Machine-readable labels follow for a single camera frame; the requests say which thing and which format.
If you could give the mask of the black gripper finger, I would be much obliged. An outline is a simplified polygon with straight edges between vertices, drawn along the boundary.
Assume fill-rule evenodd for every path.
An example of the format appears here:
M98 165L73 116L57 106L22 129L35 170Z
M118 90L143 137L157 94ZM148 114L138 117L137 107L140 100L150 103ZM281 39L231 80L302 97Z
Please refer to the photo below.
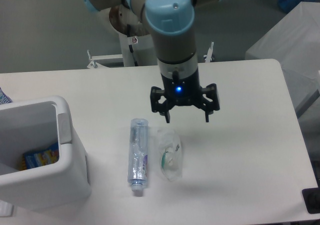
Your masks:
M170 110L173 108L173 101L167 99L165 90L152 86L150 91L150 105L153 113L159 113L170 123Z
M205 122L209 122L209 117L214 111L220 110L220 100L218 88L215 83L211 83L206 87L199 87L193 95L193 105L201 109L205 113Z

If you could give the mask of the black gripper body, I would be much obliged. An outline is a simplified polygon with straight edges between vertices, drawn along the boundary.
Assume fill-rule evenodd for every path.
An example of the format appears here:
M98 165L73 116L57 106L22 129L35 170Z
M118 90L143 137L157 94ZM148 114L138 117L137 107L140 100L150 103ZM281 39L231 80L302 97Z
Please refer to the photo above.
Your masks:
M199 69L185 78L173 80L161 74L164 86L165 101L162 103L167 107L174 106L202 106L202 94L199 79Z

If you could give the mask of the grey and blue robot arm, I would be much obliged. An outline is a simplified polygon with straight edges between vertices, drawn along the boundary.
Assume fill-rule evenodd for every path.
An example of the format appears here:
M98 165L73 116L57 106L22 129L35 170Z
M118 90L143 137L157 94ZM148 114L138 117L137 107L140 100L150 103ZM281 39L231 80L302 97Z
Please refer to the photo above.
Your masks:
M195 7L221 0L83 0L87 8L102 11L124 5L151 35L163 88L153 86L154 113L170 120L175 107L195 106L208 117L220 109L218 89L200 85L195 41Z

